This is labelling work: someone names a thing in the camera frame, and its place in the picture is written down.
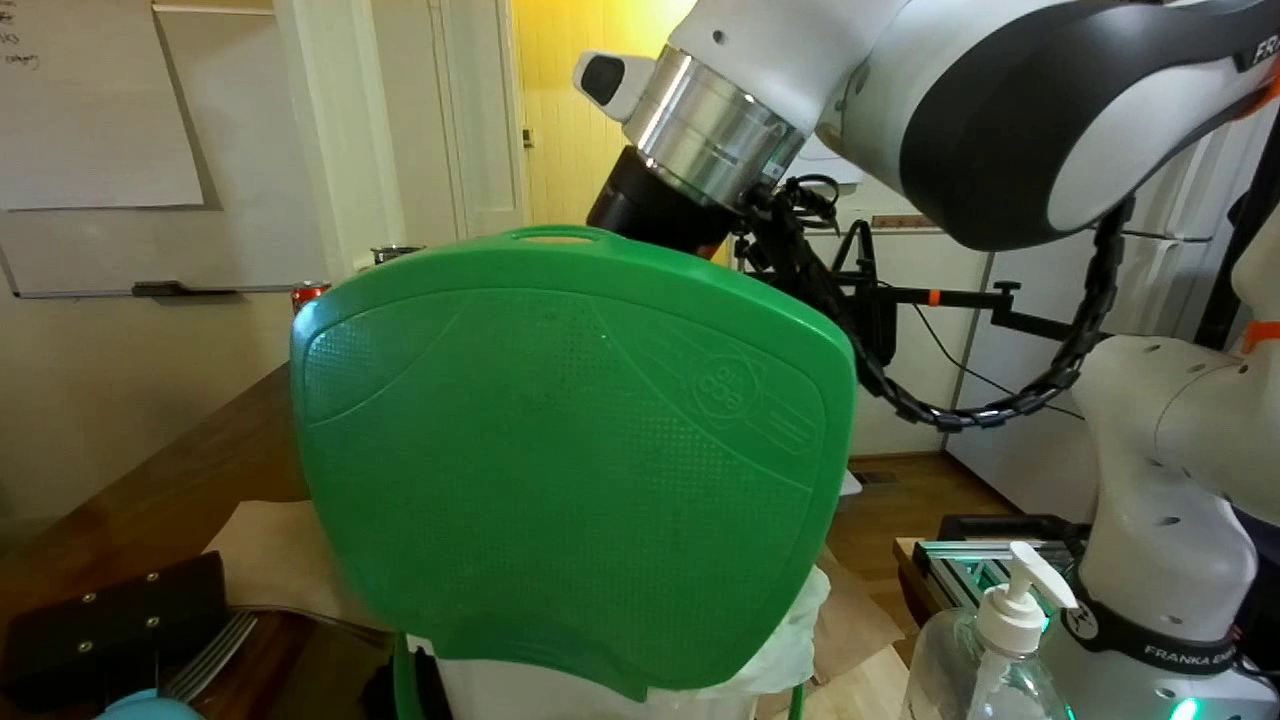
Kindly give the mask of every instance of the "black cable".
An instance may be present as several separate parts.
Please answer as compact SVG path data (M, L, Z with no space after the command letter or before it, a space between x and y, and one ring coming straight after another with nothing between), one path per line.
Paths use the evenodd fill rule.
M998 384L998 381L975 372L973 365L954 359L954 356L948 353L948 346L941 339L941 331L933 330L933 319L922 315L918 304L913 304L913 313L918 315L922 331L933 335L937 353L941 353L948 365L954 365L962 378L973 378L973 381L1005 393L1005 402L1015 396L1009 384ZM1042 403L1042 410L1049 410L1049 412L1059 412L1059 415L1073 415L1073 421L1084 421L1078 412L1069 412L1069 410L1059 410L1059 403Z
M1059 346L1059 353L1049 359L1049 369L1022 384L1015 396L979 403L979 410L941 410L926 403L918 396L913 396L906 389L899 389L887 369L866 353L860 330L854 330L854 295L843 295L843 286L835 280L833 267L824 267L804 235L800 223L800 209L814 203L814 193L800 193L800 184L784 184L773 198L750 198L747 203L747 265L757 272L762 272L774 290L791 291L797 300L819 309L824 315L833 315L860 365L860 384L872 396L883 396L897 415L913 421L913 423L933 423L941 433L962 433L962 429L998 429L1015 415L1031 415L1041 410L1049 410L1064 389L1073 389L1078 381L1084 356L1091 353L1091 346L1105 339L1099 326L1108 315L1108 309L1114 304L1114 278L1118 278L1118 261L1123 261L1123 220L1132 211L1132 199L1114 203L1099 223L1095 223L1095 251L1091 265L1084 272L1084 300L1073 315L1073 330Z

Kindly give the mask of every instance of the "plastic bottle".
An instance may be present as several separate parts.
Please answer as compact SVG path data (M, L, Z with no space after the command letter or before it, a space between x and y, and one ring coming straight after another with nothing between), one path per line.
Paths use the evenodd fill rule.
M905 720L1073 720L1035 660L1049 621L1031 589L1059 608L1076 608L1076 595L1031 544L1009 551L1011 579L989 589L979 613L951 608L922 625Z

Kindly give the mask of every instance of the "white robot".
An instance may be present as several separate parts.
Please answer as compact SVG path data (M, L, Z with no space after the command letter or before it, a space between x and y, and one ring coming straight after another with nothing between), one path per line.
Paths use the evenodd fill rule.
M691 249L722 235L819 131L959 245L1005 251L1095 223L1171 153L1269 100L1280 0L701 0L655 60L588 55L624 125L591 223ZM1277 718L1232 665L1255 547L1280 524L1280 217L1237 265L1255 339L1105 339L1076 384L1099 452L1088 617L1049 660L1084 720Z

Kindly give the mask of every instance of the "doorway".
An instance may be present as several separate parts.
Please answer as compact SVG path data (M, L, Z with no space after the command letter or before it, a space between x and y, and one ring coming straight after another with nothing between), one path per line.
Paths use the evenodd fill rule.
M530 223L582 223L624 131L572 87L582 54L655 55L691 0L509 0Z

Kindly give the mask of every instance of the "green lid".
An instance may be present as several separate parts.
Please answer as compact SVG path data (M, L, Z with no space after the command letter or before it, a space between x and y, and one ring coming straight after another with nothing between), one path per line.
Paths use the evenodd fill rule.
M297 315L332 551L398 633L624 698L727 682L835 510L843 331L747 278L591 229L362 272Z

